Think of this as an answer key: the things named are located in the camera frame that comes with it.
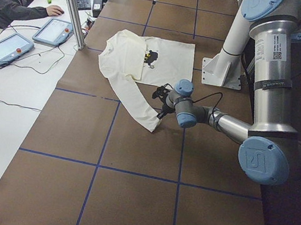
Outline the person's hand on mouse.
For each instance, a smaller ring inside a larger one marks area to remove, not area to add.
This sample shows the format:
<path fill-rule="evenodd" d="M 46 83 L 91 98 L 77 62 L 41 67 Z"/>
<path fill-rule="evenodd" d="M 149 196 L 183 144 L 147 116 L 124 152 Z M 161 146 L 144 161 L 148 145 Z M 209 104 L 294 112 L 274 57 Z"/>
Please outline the person's hand on mouse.
<path fill-rule="evenodd" d="M 56 5 L 51 5 L 46 8 L 47 14 L 49 17 L 60 16 L 64 14 L 64 10 Z"/>

